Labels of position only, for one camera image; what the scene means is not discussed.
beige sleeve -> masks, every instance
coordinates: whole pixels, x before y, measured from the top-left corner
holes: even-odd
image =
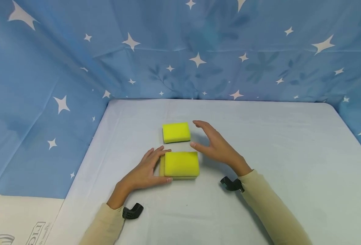
[[[311,245],[307,233],[256,170],[238,178],[246,202],[258,215],[275,245]]]
[[[123,206],[114,210],[103,203],[79,244],[113,245],[123,227],[124,218],[122,212]]]

human hand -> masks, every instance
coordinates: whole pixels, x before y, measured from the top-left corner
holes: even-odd
[[[191,147],[215,161],[227,164],[238,176],[246,175],[252,171],[245,159],[230,146],[211,124],[205,121],[193,121],[193,123],[204,130],[210,144],[209,146],[204,146],[196,142],[191,142]]]
[[[154,176],[154,168],[160,156],[171,150],[163,150],[164,146],[150,149],[142,157],[141,162],[124,178],[117,183],[113,194],[109,198],[107,204],[112,209],[121,207],[127,196],[134,190],[145,189],[155,185],[170,183],[172,178]]]

stack of sponges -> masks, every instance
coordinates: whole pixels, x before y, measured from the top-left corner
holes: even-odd
[[[200,174],[198,154],[194,152],[167,152],[160,157],[160,176],[174,180],[194,180]]]
[[[163,125],[164,143],[190,141],[187,122]],[[160,176],[174,180],[194,180],[200,173],[197,152],[167,152],[160,157]]]

blue fabric backdrop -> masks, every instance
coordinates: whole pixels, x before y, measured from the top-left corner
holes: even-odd
[[[325,102],[361,143],[361,0],[0,0],[0,194],[64,198],[113,97]]]

table surface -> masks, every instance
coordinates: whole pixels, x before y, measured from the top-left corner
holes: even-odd
[[[193,119],[210,122],[265,176],[314,244],[361,244],[361,145],[330,105],[206,100],[111,101],[46,244],[78,243],[117,181],[163,144],[162,124],[186,121],[191,140],[206,144]],[[133,193],[126,206],[144,211],[116,244],[270,244],[240,193],[219,185],[234,173],[201,154],[199,162],[195,181]]]

